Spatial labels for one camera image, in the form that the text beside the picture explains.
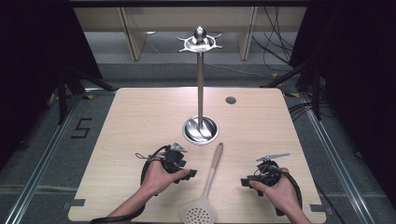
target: slotted spatula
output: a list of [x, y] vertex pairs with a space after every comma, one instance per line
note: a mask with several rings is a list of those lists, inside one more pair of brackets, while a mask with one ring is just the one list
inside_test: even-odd
[[205, 190], [202, 196], [187, 203], [181, 211], [181, 219], [185, 224], [213, 224], [216, 220], [216, 211], [210, 205], [208, 200], [210, 185], [218, 166], [223, 144], [219, 143], [216, 147], [215, 156], [213, 157], [212, 166], [210, 168], [209, 176], [206, 180]]

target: stand pole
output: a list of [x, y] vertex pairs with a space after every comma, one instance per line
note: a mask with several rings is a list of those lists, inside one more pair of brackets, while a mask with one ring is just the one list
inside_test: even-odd
[[198, 64], [198, 131], [202, 129], [204, 119], [204, 54], [197, 53]]

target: metal rail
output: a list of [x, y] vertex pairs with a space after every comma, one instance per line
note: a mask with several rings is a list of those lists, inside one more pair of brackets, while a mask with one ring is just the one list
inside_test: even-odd
[[6, 224], [18, 224], [21, 222], [21, 219], [26, 212], [30, 201], [32, 201], [33, 196], [35, 195], [35, 190], [37, 189], [38, 183], [42, 175], [45, 173], [48, 165], [50, 164], [52, 156], [55, 153], [56, 148], [64, 135], [66, 127], [68, 126], [70, 118], [72, 117], [73, 112], [76, 109], [80, 99], [81, 95], [75, 94], [72, 101], [70, 102], [70, 105], [68, 107], [68, 115], [65, 117], [64, 121], [56, 128], [55, 133], [50, 139], [49, 144], [47, 145], [43, 155], [41, 156], [40, 161], [35, 167], [35, 170], [30, 176], [27, 184], [24, 186], [20, 197], [11, 208], [7, 216]]
[[[309, 99], [305, 93], [302, 92], [300, 96], [303, 103], [309, 103]], [[337, 150], [332, 144], [330, 136], [327, 135], [323, 124], [320, 120], [316, 119], [316, 116], [311, 110], [308, 111], [308, 117], [311, 120], [312, 125], [314, 126], [322, 145], [324, 146], [326, 154], [330, 159], [330, 162], [332, 163], [332, 166], [337, 173], [338, 179], [340, 180], [341, 185], [346, 191], [346, 195], [349, 198], [353, 208], [355, 209], [355, 213], [358, 216], [359, 220], [361, 221], [361, 223], [375, 223], [375, 219], [371, 214], [366, 204], [366, 201], [364, 201], [360, 191], [350, 177], [347, 168], [345, 167], [344, 163], [342, 162], [340, 156], [337, 153]]]

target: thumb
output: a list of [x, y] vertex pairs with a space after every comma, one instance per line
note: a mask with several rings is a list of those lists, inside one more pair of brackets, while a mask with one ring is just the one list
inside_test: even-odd
[[255, 181], [255, 180], [250, 180], [249, 185], [251, 187], [253, 187], [254, 189], [260, 190], [260, 191], [265, 191], [266, 189], [268, 189], [269, 187], [264, 185], [263, 183], [259, 182], [259, 181]]
[[174, 180], [177, 180], [177, 179], [183, 178], [184, 176], [186, 176], [189, 173], [190, 173], [189, 169], [187, 169], [187, 170], [179, 170], [176, 173], [173, 173], [172, 177], [173, 177]]

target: stand base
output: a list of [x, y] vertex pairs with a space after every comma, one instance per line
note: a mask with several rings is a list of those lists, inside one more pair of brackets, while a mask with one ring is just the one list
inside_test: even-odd
[[213, 142], [219, 134], [219, 125], [211, 118], [204, 116], [202, 128], [198, 127], [198, 116], [188, 119], [183, 125], [183, 135], [195, 145], [206, 145]]

